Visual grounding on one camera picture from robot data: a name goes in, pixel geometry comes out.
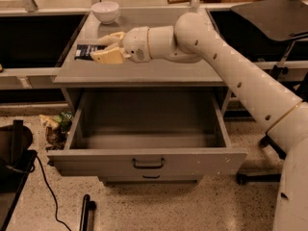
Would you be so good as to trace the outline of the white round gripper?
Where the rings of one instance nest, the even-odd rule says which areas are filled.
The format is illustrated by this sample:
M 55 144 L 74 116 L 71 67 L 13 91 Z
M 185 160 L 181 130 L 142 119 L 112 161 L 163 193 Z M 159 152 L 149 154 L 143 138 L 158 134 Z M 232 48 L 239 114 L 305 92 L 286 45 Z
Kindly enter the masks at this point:
M 124 47 L 97 50 L 90 53 L 91 58 L 99 64 L 123 64 L 126 59 L 134 63 L 147 63 L 151 60 L 148 46 L 148 27 L 138 27 L 129 32 L 116 32 L 97 40 L 97 43 L 110 46 L 120 43 Z

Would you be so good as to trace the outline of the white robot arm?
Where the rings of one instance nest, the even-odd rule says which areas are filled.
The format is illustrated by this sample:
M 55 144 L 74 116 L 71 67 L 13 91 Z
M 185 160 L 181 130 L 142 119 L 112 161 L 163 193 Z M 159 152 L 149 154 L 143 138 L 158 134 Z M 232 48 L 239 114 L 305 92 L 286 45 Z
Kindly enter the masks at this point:
M 204 60 L 285 153 L 273 231 L 308 231 L 308 104 L 228 45 L 206 13 L 185 13 L 173 26 L 139 27 L 98 40 L 100 64 Z

